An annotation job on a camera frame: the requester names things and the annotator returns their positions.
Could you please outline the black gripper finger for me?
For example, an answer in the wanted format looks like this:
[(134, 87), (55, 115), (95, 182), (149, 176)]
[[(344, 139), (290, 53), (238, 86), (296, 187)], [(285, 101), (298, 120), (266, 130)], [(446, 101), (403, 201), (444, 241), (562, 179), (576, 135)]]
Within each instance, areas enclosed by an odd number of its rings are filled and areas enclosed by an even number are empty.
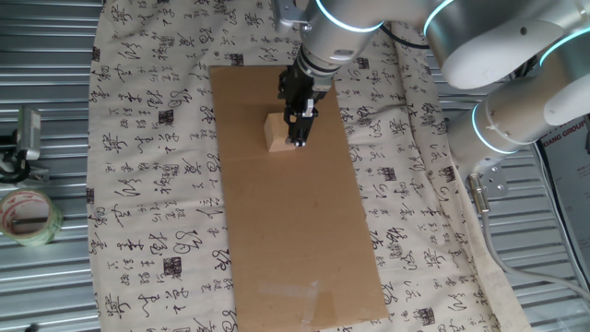
[(288, 125), (287, 141), (296, 148), (306, 145), (315, 118), (319, 115), (316, 100), (306, 99), (285, 105), (284, 121)]

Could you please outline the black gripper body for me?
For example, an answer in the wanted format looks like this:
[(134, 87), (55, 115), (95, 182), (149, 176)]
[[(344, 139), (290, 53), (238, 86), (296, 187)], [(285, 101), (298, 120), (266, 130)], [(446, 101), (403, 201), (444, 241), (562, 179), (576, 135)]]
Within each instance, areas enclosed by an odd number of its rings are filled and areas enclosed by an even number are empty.
[(317, 103), (332, 87), (332, 76), (309, 76), (298, 65), (288, 65), (279, 75), (278, 97), (294, 110), (304, 110), (308, 100)]

